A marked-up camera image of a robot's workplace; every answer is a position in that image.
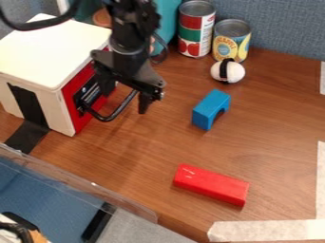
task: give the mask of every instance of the white toy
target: white toy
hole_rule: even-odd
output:
[[[239,82],[245,77],[245,74],[245,68],[241,64],[234,62],[233,59],[225,59],[211,67],[212,78],[230,84]]]

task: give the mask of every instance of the wooden desk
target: wooden desk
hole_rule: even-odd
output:
[[[135,101],[116,121],[92,120],[74,138],[50,132],[31,154],[138,201],[163,226],[200,242],[217,220],[315,218],[317,141],[325,140],[320,62],[252,49],[246,78],[232,85],[210,77],[213,63],[172,51],[157,66],[166,97],[146,115]],[[191,112],[213,88],[229,93],[232,105],[204,132],[191,124]],[[102,113],[126,92],[120,88]],[[22,122],[3,109],[0,121],[0,141]],[[251,182],[246,206],[174,188],[181,162]]]

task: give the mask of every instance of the red rectangular block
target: red rectangular block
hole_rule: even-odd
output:
[[[248,182],[187,164],[179,166],[174,185],[240,207],[245,205],[249,188]]]

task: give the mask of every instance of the blue block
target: blue block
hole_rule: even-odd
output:
[[[193,109],[192,122],[196,126],[210,130],[213,121],[220,111],[228,111],[230,106],[230,95],[217,89],[212,90],[204,99]]]

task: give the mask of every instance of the tin can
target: tin can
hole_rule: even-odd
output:
[[[217,61],[233,58],[241,63],[247,58],[252,30],[238,19],[226,19],[216,23],[213,56]]]
[[[205,1],[189,1],[180,5],[179,52],[200,58],[211,50],[216,9]]]

